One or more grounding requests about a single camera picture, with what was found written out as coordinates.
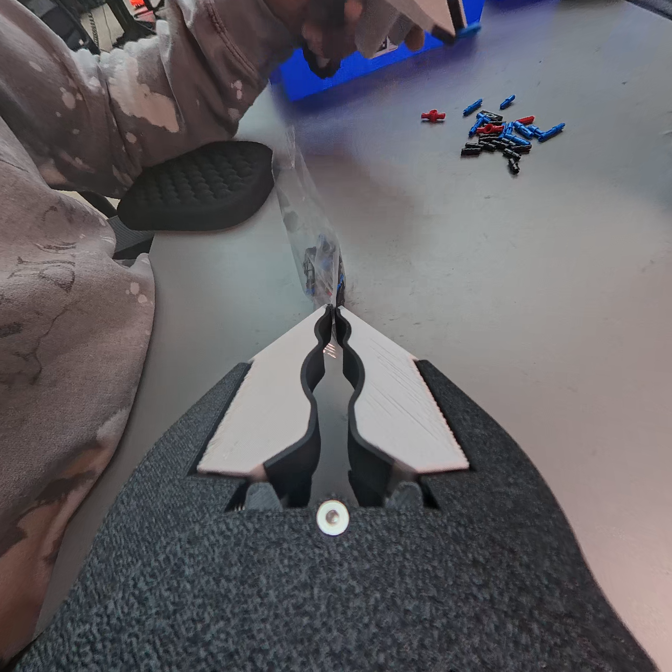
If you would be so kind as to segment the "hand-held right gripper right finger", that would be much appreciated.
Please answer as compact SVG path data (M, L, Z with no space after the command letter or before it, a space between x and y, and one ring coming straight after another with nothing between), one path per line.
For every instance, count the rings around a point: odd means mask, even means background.
M335 311L348 404L349 483L362 507L384 507L399 484L424 503L423 476L469 470L462 447L408 350L350 310Z

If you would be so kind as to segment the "grey desk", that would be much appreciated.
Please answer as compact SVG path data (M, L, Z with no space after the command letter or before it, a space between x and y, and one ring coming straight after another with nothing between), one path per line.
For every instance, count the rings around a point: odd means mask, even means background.
M293 126L348 308L523 448L613 607L671 670L671 21L627 1L493 2L481 31L323 96ZM564 132L512 176L461 159L476 99ZM445 122L421 114L436 109Z

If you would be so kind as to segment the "black office chair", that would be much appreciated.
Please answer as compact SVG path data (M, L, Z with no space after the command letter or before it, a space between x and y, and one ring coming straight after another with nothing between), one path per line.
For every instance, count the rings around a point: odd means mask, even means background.
M59 36L73 51L88 50L94 55L101 54L99 37L93 10L94 1L26 1L25 6ZM136 42L155 35L151 23L139 21L131 14L127 1L99 1L98 8L103 13L111 11L117 20L121 35L110 40L111 48L120 48L129 42Z

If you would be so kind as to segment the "small clear plastic bag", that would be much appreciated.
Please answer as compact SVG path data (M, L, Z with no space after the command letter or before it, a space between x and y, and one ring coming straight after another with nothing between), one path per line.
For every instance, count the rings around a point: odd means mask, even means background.
M346 276L337 233L329 220L293 126L274 151L275 193L305 295L316 308L345 304Z

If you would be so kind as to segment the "person's grey sweatshirt torso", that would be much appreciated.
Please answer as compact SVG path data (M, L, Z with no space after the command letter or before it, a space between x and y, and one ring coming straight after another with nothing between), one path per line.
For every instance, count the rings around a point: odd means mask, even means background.
M1 122L1 662L38 627L69 522L128 421L153 326L148 257L50 188Z

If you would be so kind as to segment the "blue plastic storage bin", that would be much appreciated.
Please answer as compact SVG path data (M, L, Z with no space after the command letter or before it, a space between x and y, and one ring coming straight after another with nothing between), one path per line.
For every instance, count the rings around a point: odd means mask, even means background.
M370 60L358 53L350 55L341 62L333 76L325 79L310 69L302 49L298 48L271 74L269 82L271 86L279 88L289 101L296 102L446 46L431 36L425 37L424 47L418 52L411 52L405 45L393 46L390 42L386 42L386 45Z

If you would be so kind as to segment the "person's left forearm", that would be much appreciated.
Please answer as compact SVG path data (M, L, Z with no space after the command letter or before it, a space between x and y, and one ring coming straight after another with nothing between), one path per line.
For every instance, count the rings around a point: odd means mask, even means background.
M70 50L1 2L1 196L121 197L139 174L232 138L293 38L264 1L172 1L156 35Z

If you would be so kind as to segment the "person's left hand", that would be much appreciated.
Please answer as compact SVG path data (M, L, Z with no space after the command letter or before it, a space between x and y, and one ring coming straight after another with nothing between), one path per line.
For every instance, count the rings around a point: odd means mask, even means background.
M357 50L361 1L265 1L265 4L315 55L338 59Z

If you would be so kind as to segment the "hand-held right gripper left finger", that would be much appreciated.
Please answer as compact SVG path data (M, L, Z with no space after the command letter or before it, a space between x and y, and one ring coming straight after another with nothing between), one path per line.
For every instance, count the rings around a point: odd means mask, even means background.
M326 304L247 363L197 458L198 475L268 483L288 507L307 507L321 455L314 390L332 324Z

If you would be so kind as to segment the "pile of small toy pins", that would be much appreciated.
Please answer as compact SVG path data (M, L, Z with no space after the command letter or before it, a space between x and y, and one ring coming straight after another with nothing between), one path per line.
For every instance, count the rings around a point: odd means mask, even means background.
M468 130L467 140L460 149L461 159L498 154L505 160L509 174L517 176L520 173L522 157L532 152L535 143L545 144L561 135L566 129L567 126L564 122L542 128L537 125L534 115L507 118L505 112L509 111L515 102L516 96L510 95L499 104L496 111L491 111L484 108L484 100L478 98L463 109L463 117L473 117L474 121ZM476 134L476 129L479 126L487 124L477 117L477 114L482 110L503 116L501 125L504 125L505 130L502 134L494 136L479 136Z

